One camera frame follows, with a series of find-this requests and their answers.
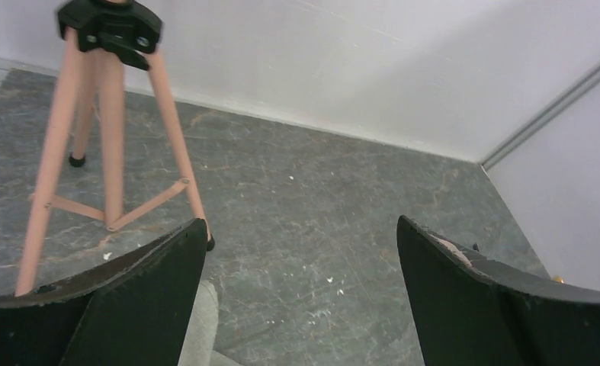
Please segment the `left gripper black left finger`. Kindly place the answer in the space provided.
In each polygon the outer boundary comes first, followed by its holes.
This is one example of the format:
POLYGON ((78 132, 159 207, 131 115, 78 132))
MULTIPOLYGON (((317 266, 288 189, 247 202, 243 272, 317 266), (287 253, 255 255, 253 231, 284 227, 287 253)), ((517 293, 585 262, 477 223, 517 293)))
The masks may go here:
POLYGON ((203 220, 69 278, 0 296, 0 365, 175 365, 207 251, 203 220))

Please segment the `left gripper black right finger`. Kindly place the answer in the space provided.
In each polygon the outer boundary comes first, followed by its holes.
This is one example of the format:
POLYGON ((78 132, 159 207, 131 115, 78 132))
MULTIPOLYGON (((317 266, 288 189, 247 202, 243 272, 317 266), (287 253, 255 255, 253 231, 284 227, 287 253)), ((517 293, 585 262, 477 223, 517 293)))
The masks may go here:
POLYGON ((396 241, 427 365, 600 365, 600 291, 513 268, 404 216, 396 241))

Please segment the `grey cloth napkin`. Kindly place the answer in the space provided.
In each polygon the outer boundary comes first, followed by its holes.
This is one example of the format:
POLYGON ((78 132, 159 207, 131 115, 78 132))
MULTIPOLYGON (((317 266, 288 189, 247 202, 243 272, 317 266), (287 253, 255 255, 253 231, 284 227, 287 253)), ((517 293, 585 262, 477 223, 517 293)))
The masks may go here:
POLYGON ((199 283, 178 366, 241 366, 214 350, 219 299, 209 281, 199 283))

